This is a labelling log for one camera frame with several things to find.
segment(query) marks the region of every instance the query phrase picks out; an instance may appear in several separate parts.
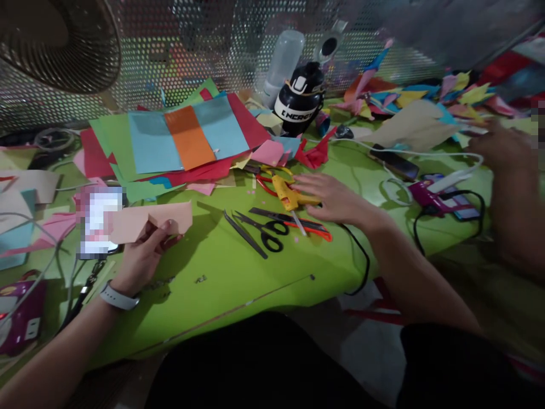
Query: green tablecloth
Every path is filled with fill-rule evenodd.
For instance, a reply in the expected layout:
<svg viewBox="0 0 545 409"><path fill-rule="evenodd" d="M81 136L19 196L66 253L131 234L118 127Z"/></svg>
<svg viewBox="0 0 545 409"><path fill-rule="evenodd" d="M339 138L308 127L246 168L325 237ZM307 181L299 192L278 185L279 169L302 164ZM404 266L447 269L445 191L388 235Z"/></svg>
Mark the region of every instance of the green tablecloth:
<svg viewBox="0 0 545 409"><path fill-rule="evenodd" d="M455 144L444 143L436 151L459 152L460 149ZM448 174L468 166L465 159L452 157L413 158L412 161L420 166L421 174ZM294 173L310 172L302 165L291 169ZM416 205L400 207L386 199L380 184L388 175L366 156L366 149L349 141L336 142L330 146L329 162L320 171L337 177L371 203L386 209L401 230L410 234L420 209ZM73 165L62 166L58 172L64 174L62 186L86 181ZM459 187L479 192L489 203L491 179L490 171L479 169ZM284 250L269 253L269 259L263 260L223 218L223 209L246 213L255 206L282 212L282 206L259 185L252 189L251 177L242 171L236 171L236 180L237 187L216 189L210 197L194 191L174 191L159 197L159 203L191 200L193 226L161 260L155 283L162 281L163 285L159 282L155 289L145 291L138 308L121 316L94 356L91 367L121 358L142 358L260 311L311 306L359 285L365 259L350 236L332 223L326 223L333 235L331 243L315 236L304 238L298 229L292 228L289 236L280 237ZM59 192L51 206L70 205L73 211L73 193ZM304 211L300 216L308 217ZM251 217L266 221L261 216ZM444 219L425 218L419 223L422 245L429 255L461 242L475 229L476 222L460 223L452 215ZM260 242L256 229L247 230ZM371 256L371 281L379 274L376 260L363 234L353 231ZM64 318L66 287L78 241L79 230L75 229L63 242L57 261L47 274L48 293L40 340L51 337ZM51 254L52 250L30 254L25 265L3 271L0 283L14 282L30 269L42 269ZM121 259L122 254L110 257L109 260L115 261L111 275L115 274ZM74 295L79 293L92 266L92 261L87 262L78 273ZM207 279L196 283L202 275ZM166 283L170 277L174 280ZM5 383L28 359L25 357L7 371L0 382Z"/></svg>

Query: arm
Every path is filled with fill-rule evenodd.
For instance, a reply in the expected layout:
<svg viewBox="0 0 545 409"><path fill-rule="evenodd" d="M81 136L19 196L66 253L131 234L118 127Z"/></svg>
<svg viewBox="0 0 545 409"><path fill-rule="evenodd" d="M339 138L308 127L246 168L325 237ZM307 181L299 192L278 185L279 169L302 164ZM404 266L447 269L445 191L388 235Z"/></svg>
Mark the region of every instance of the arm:
<svg viewBox="0 0 545 409"><path fill-rule="evenodd" d="M134 297L153 278L161 255L181 236L169 239L165 224L147 227L137 243L125 246L123 264L111 287ZM57 408L79 384L89 359L123 312L96 297L0 390L0 407Z"/></svg>
<svg viewBox="0 0 545 409"><path fill-rule="evenodd" d="M382 209L331 176L306 174L292 187L318 196L317 219L352 224L369 239L388 290L407 323L439 323L481 334L473 313Z"/></svg>
<svg viewBox="0 0 545 409"><path fill-rule="evenodd" d="M490 216L502 257L545 284L545 211L539 199L538 159L527 134L492 122L468 150L494 172Z"/></svg>

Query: pixelated screen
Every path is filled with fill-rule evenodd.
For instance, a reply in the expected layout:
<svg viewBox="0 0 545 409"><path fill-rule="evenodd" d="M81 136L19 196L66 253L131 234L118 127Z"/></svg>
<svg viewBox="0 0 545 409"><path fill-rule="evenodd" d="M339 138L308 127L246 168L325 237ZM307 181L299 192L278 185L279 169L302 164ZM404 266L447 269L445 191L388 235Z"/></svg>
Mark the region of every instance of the pixelated screen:
<svg viewBox="0 0 545 409"><path fill-rule="evenodd" d="M110 241L111 212L123 208L123 188L84 186L76 200L76 211L81 222L81 240L78 257L82 260L104 258L118 245Z"/></svg>

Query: plastic bottle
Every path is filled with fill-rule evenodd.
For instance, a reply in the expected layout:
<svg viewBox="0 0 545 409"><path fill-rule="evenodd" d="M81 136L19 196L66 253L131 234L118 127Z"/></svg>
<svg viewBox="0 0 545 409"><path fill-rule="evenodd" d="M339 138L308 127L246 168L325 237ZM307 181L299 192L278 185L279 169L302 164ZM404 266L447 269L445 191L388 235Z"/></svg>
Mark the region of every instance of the plastic bottle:
<svg viewBox="0 0 545 409"><path fill-rule="evenodd" d="M261 93L264 106L274 108L276 97L286 80L294 73L304 46L305 36L299 31L285 30L278 36Z"/></svg>

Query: perforated metal sheet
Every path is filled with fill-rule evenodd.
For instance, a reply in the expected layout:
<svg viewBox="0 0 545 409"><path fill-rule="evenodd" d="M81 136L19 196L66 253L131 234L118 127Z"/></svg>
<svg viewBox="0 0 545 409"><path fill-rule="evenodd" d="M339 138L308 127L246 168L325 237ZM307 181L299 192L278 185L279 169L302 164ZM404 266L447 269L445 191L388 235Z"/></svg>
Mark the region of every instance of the perforated metal sheet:
<svg viewBox="0 0 545 409"><path fill-rule="evenodd" d="M121 75L113 95L122 110L175 105L206 78L220 90L262 85L277 36L305 33L301 62L321 34L348 21L345 40L326 65L329 94L346 89L382 49L376 34L385 11L401 0L111 0L121 38ZM379 76L407 84L441 76L431 59L395 44ZM96 96L55 91L0 65L0 130L89 120L108 114Z"/></svg>

